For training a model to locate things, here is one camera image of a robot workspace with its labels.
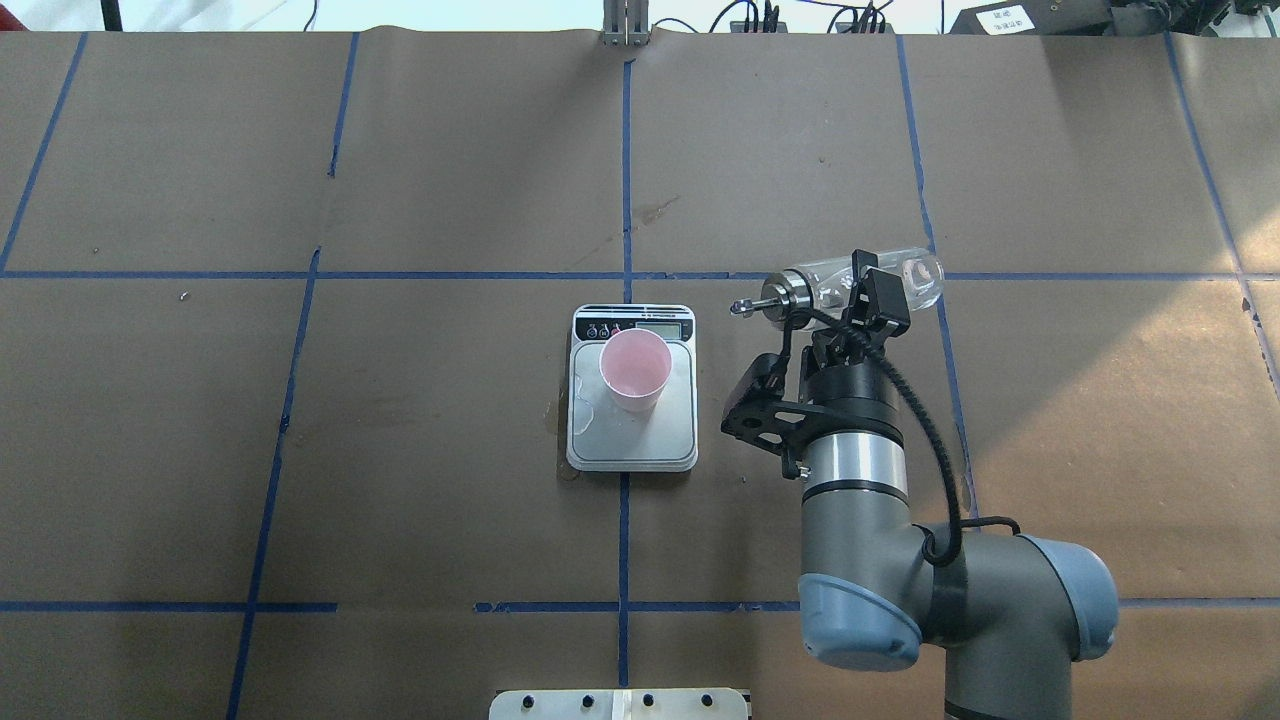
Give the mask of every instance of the digital scale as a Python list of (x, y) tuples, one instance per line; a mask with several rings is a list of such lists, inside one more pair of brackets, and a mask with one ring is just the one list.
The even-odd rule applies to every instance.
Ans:
[[(645, 413), (617, 406), (600, 377), (614, 333), (644, 328), (671, 348), (671, 377)], [(698, 462), (698, 363), (694, 311), (684, 305), (584, 305), (568, 351), (568, 462), (588, 471), (682, 473)]]

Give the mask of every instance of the black cable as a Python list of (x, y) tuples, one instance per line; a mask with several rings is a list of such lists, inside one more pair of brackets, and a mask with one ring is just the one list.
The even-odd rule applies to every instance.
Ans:
[(840, 15), (844, 15), (847, 10), (852, 10), (854, 12), (854, 24), (858, 24), (858, 8), (854, 8), (851, 5), (846, 5), (846, 6), (836, 10), (836, 14), (831, 17), (831, 22), (827, 23), (827, 32), (831, 32), (832, 28), (836, 27), (836, 20), (838, 20)]
[(760, 6), (755, 4), (755, 0), (733, 0), (728, 5), (724, 5), (724, 9), (721, 10), (721, 14), (716, 15), (716, 19), (712, 22), (710, 29), (708, 29), (707, 32), (716, 32), (716, 26), (718, 26), (719, 22), (724, 18), (724, 15), (727, 15), (728, 12), (732, 10), (733, 6), (737, 5), (737, 4), (740, 4), (740, 3), (746, 3), (746, 5), (748, 5), (748, 10), (746, 10), (748, 12), (748, 18), (751, 17), (750, 15), (751, 10), (755, 10), (755, 17), (756, 17), (756, 19), (759, 19), (759, 17), (760, 17)]
[(1004, 515), (987, 515), (986, 518), (974, 518), (972, 520), (960, 520), (961, 528), (989, 528), (992, 525), (1005, 525), (1014, 532), (1015, 536), (1023, 534), (1021, 525), (1018, 520), (1012, 518), (1005, 518)]
[(891, 383), (893, 383), (893, 387), (897, 389), (897, 395), (902, 397), (906, 406), (911, 409), (911, 414), (915, 415), (915, 420), (920, 423), (920, 429), (924, 430), (924, 437), (928, 438), (929, 447), (933, 448), (933, 457), (938, 462), (938, 470), (942, 473), (942, 491), (947, 500), (947, 536), (950, 538), (947, 542), (947, 550), (938, 553), (933, 534), (925, 533), (924, 546), (920, 548), (920, 552), (924, 555), (924, 560), (929, 565), (950, 565), (956, 557), (960, 556), (960, 543), (964, 542), (964, 533), (961, 532), (961, 523), (964, 519), (960, 516), (960, 497), (956, 491), (955, 473), (951, 468), (951, 455), (947, 454), (947, 447), (942, 442), (942, 434), (938, 433), (938, 428), (933, 424), (933, 419), (929, 418), (929, 411), (925, 410), (924, 404), (920, 402), (919, 396), (915, 395), (915, 391), (906, 382), (906, 378), (902, 377), (902, 373), (888, 361), (888, 357), (884, 356), (884, 351), (872, 345), (870, 338), (868, 338), (863, 331), (849, 323), (837, 320), (826, 313), (806, 307), (797, 307), (792, 310), (785, 327), (791, 327), (791, 320), (795, 318), (805, 319), (805, 323), (808, 323), (809, 318), (813, 318), (852, 341), (854, 345), (863, 351), (863, 355), (870, 360), (879, 369), (879, 372), (884, 373), (884, 377), (887, 377)]
[(316, 22), (316, 13), (319, 13), (319, 12), (320, 12), (320, 0), (312, 0), (312, 3), (311, 3), (311, 17), (307, 18), (307, 24), (302, 26), (302, 32), (306, 32), (308, 29), (315, 29), (315, 27), (312, 27), (312, 26)]
[(686, 23), (685, 20), (682, 20), (680, 18), (662, 18), (660, 20), (653, 23), (653, 27), (658, 27), (662, 23), (680, 23), (680, 24), (687, 27), (689, 29), (694, 31), (695, 33), (698, 32), (698, 28), (695, 28), (694, 26)]
[(102, 0), (102, 29), (109, 32), (122, 32), (120, 0)]

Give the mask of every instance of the label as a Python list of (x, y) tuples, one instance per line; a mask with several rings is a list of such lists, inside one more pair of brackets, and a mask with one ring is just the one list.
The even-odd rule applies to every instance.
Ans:
[(1010, 35), (1023, 32), (1024, 29), (1036, 29), (1036, 26), (1027, 17), (1027, 10), (1021, 5), (987, 10), (986, 13), (978, 13), (977, 17), (978, 22), (982, 23), (982, 29), (987, 31), (987, 35)]

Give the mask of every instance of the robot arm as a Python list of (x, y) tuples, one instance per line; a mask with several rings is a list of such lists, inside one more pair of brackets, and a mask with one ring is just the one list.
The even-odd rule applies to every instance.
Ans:
[[(937, 284), (936, 299), (941, 268), (932, 263), (925, 279)], [(814, 287), (826, 278), (803, 270), (771, 277), (760, 301), (735, 302), (737, 314), (765, 310), (785, 341), (782, 352), (748, 369), (721, 429), (780, 455), (785, 477), (804, 478), (799, 588), (810, 655), (836, 667), (891, 671), (910, 667), (922, 643), (936, 644), (947, 651), (950, 717), (1066, 720), (1071, 662), (1101, 657), (1114, 642), (1115, 583), (1076, 544), (961, 533), (954, 484), (948, 532), (911, 524), (895, 387), (905, 380), (892, 378), (881, 348), (906, 332), (909, 304), (919, 309), (923, 295), (910, 266), (895, 269), (901, 275), (858, 251), (847, 272), (828, 273), (837, 293), (847, 286), (840, 320), (814, 311), (814, 299), (837, 302), (829, 288)], [(787, 402), (790, 334), (810, 318), (835, 327), (813, 332), (800, 402)]]

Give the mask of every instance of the pink cup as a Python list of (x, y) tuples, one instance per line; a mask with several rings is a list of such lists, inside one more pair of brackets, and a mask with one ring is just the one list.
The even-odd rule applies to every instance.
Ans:
[(644, 328), (622, 331), (600, 351), (600, 375), (613, 401), (628, 413), (658, 404), (671, 377), (671, 348), (658, 333)]

